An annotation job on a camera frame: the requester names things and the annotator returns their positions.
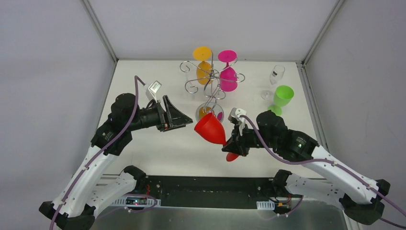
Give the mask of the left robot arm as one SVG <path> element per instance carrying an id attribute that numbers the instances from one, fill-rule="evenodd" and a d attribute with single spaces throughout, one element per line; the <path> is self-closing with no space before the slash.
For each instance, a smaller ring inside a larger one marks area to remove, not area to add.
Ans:
<path id="1" fill-rule="evenodd" d="M 98 215 L 121 196 L 146 191 L 146 173 L 129 165 L 101 190 L 95 186 L 104 171 L 132 141 L 132 132 L 156 127 L 167 132 L 183 128 L 193 120 L 178 110 L 164 96 L 160 102 L 150 101 L 140 108 L 138 97 L 123 93 L 116 97 L 107 120 L 96 130 L 88 152 L 70 182 L 53 201 L 45 201 L 39 211 L 51 220 L 50 228 L 88 230 Z"/>

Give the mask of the red wine glass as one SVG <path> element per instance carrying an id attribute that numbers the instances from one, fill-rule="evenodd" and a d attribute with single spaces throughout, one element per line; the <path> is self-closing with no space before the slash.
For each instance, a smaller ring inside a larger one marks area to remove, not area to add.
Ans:
<path id="1" fill-rule="evenodd" d="M 208 113 L 202 117 L 194 127 L 194 131 L 209 143 L 221 145 L 222 147 L 229 144 L 231 135 L 226 136 L 226 131 L 217 117 Z"/>

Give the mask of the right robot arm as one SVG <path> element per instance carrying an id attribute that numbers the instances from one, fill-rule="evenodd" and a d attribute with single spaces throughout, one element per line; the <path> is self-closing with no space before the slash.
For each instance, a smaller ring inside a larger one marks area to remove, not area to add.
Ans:
<path id="1" fill-rule="evenodd" d="M 275 195 L 289 193 L 314 198 L 364 225 L 381 219 L 382 198 L 390 189 L 386 180 L 370 179 L 349 168 L 306 133 L 289 129 L 272 111 L 260 113 L 257 121 L 252 122 L 243 109 L 233 108 L 228 119 L 234 125 L 222 148 L 228 161 L 247 156 L 251 148 L 265 149 L 282 163 L 301 165 L 325 178 L 322 182 L 279 170 L 271 184 Z"/>

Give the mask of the green wine glass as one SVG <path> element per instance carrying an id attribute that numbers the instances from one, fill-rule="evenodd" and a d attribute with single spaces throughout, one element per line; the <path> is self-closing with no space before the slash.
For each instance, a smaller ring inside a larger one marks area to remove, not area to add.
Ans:
<path id="1" fill-rule="evenodd" d="M 293 97 L 294 90 L 290 86 L 278 86 L 273 96 L 273 104 L 268 107 L 268 110 L 272 111 L 277 116 L 281 116 L 282 107 L 286 106 Z"/>

